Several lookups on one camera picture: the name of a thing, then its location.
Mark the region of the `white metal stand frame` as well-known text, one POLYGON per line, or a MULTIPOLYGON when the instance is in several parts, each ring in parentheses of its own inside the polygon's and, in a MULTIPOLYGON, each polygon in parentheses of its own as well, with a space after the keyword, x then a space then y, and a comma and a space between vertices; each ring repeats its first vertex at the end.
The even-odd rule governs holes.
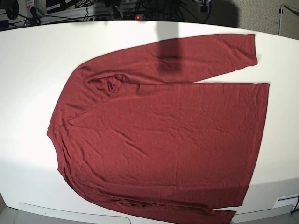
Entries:
POLYGON ((293 7, 289 7, 286 4, 282 4, 279 9, 279 27, 278 27, 278 35, 281 36, 282 31, 282 19, 283 19, 283 13, 284 9, 287 9, 289 12, 294 14, 295 16, 299 16, 299 10, 293 7))

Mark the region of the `dark red long-sleeve shirt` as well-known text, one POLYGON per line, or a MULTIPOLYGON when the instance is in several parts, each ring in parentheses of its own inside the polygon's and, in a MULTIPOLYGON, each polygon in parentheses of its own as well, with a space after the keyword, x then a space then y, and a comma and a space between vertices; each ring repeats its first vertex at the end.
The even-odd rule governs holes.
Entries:
POLYGON ((228 224, 261 146, 268 83, 208 83, 257 65, 254 34, 169 39, 89 60, 47 135, 83 199, 177 224, 228 224))

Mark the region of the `white wall socket plate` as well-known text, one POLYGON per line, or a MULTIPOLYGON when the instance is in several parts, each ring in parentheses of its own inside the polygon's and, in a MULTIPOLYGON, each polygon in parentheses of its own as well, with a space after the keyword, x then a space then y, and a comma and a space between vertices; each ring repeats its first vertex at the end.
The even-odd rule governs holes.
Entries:
POLYGON ((294 209, 298 202, 298 196, 293 197, 279 197, 273 205, 273 209, 292 205, 294 209))

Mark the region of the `black power strip red switch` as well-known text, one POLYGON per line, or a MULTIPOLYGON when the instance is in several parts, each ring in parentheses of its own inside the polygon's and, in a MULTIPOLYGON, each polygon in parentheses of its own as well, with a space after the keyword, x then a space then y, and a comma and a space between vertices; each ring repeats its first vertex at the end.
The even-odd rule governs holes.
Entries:
POLYGON ((128 14, 128 15, 123 15, 118 16, 118 17, 113 17, 112 15, 97 15, 97 16, 90 16, 88 17, 87 21, 140 21, 140 20, 145 20, 145 15, 144 14, 128 14))

